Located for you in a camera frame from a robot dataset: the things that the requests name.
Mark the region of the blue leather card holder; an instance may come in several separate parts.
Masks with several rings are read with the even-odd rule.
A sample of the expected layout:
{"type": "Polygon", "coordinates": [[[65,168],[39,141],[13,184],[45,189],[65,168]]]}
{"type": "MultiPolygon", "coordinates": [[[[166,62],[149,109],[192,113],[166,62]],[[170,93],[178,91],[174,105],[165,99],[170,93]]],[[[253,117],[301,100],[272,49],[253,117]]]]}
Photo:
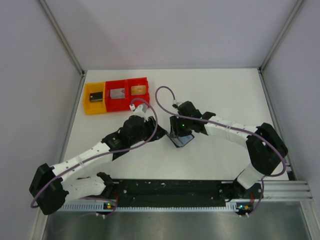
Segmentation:
{"type": "Polygon", "coordinates": [[[176,148],[183,148],[189,142],[191,142],[194,138],[195,136],[193,134],[190,134],[187,136],[170,137],[169,139],[171,140],[171,142],[176,148]]]}

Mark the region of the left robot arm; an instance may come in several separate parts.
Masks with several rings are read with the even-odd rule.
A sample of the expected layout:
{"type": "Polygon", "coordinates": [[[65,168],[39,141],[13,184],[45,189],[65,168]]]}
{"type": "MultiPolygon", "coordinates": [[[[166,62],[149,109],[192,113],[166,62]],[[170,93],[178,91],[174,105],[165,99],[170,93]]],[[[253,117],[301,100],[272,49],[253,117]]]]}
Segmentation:
{"type": "Polygon", "coordinates": [[[40,165],[29,187],[32,208],[51,215],[66,202],[88,196],[108,194],[113,184],[110,176],[93,170],[127,154],[139,145],[154,142],[166,135],[157,120],[132,115],[117,131],[105,136],[89,150],[59,164],[40,165]]]}

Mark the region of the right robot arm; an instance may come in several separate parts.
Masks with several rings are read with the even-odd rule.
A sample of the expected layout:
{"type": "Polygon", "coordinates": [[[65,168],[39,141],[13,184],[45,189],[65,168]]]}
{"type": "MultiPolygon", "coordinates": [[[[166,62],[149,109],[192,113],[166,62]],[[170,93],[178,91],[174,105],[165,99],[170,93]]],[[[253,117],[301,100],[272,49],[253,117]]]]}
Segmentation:
{"type": "Polygon", "coordinates": [[[250,163],[233,181],[234,192],[244,193],[284,163],[288,148],[269,123],[250,126],[225,120],[213,112],[201,113],[191,101],[175,101],[172,106],[177,110],[177,114],[170,117],[169,136],[174,143],[191,138],[192,133],[200,133],[223,138],[248,151],[250,163]]]}

